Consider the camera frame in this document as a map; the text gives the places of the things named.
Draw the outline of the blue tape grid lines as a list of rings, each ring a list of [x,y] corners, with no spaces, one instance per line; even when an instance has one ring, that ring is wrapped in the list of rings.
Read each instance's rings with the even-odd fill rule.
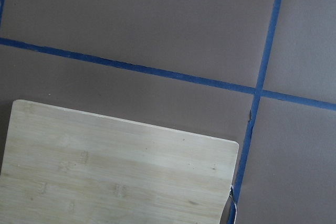
[[[335,0],[1,0],[31,100],[233,140],[221,223],[335,223]]]

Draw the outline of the bamboo cutting board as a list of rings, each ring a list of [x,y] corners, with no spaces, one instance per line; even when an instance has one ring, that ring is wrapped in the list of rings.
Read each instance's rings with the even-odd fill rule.
[[[13,102],[1,223],[219,223],[238,143]]]

